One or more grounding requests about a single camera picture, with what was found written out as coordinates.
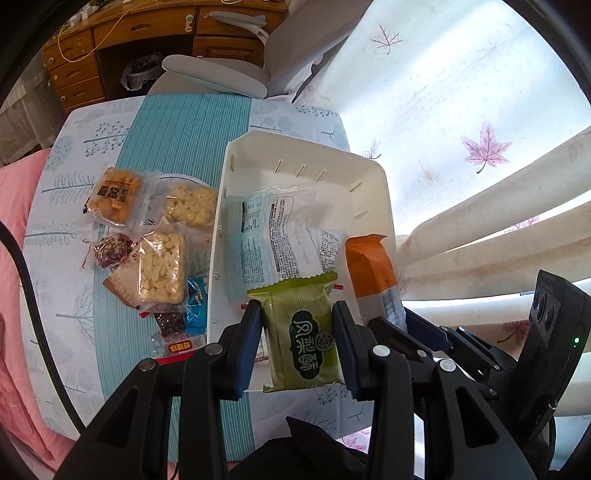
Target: pink blanket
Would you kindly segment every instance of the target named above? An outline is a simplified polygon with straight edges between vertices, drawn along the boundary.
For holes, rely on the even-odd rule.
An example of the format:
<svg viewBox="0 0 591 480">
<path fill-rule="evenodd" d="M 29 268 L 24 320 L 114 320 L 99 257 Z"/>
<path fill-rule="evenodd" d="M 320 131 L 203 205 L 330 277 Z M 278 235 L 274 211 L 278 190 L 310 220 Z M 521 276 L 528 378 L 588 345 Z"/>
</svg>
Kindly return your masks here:
<svg viewBox="0 0 591 480">
<path fill-rule="evenodd" d="M 50 150 L 0 168 L 0 220 L 22 248 L 29 210 Z M 22 346 L 20 281 L 6 249 L 0 246 L 0 423 L 56 469 L 73 441 L 47 428 L 37 407 Z"/>
</svg>

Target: white plastic tray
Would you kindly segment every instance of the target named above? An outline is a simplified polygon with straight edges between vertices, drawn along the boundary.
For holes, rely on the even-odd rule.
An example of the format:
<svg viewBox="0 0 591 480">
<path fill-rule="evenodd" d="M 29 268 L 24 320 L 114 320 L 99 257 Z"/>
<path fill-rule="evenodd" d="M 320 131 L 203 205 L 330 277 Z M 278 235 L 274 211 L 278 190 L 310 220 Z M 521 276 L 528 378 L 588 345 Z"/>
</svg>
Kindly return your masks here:
<svg viewBox="0 0 591 480">
<path fill-rule="evenodd" d="M 386 235 L 382 244 L 395 266 L 392 208 L 386 175 L 378 163 L 298 138 L 249 132 L 226 148 L 210 264 L 208 342 L 216 342 L 224 328 L 238 323 L 243 313 L 241 306 L 229 302 L 226 296 L 222 241 L 226 197 L 310 182 L 318 182 L 320 188 L 309 227 L 345 230 L 347 237 L 370 233 Z M 353 317 L 359 321 L 344 248 L 337 258 L 337 271 L 337 284 L 344 286 L 340 299 L 347 301 Z M 257 364 L 253 372 L 251 389 L 262 388 L 262 383 L 270 382 L 267 362 L 262 363 Z"/>
</svg>

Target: gray chair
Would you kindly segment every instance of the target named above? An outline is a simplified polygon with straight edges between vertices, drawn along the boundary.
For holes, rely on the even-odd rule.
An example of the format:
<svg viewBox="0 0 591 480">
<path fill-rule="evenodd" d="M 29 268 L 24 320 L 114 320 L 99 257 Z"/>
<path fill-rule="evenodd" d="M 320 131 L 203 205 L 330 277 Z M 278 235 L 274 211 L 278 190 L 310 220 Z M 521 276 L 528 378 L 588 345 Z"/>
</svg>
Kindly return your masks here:
<svg viewBox="0 0 591 480">
<path fill-rule="evenodd" d="M 264 67 L 234 59 L 170 55 L 166 72 L 148 95 L 178 92 L 238 93 L 252 98 L 285 95 L 290 82 L 346 39 L 372 0 L 308 0 L 270 35 L 260 17 L 210 12 L 218 21 L 254 33 L 265 45 Z"/>
</svg>

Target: green snack package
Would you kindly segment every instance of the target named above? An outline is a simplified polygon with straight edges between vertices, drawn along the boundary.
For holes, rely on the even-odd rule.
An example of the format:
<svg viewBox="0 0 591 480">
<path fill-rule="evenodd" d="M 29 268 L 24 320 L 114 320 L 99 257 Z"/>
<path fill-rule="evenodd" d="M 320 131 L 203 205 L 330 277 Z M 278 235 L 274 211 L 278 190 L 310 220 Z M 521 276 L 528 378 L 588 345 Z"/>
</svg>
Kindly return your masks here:
<svg viewBox="0 0 591 480">
<path fill-rule="evenodd" d="M 288 278 L 248 291 L 265 311 L 272 387 L 264 391 L 314 388 L 339 381 L 329 293 L 336 272 Z"/>
</svg>

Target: trash can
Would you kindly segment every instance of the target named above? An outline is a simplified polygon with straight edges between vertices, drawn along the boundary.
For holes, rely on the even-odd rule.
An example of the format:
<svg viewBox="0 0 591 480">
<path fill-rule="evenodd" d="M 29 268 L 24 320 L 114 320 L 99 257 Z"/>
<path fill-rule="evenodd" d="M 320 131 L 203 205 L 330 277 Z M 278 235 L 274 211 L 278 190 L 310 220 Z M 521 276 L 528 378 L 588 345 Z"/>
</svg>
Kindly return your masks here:
<svg viewBox="0 0 591 480">
<path fill-rule="evenodd" d="M 142 88 L 145 82 L 158 80 L 164 73 L 163 59 L 163 55 L 156 51 L 130 61 L 121 74 L 121 85 L 130 92 L 136 92 Z"/>
</svg>

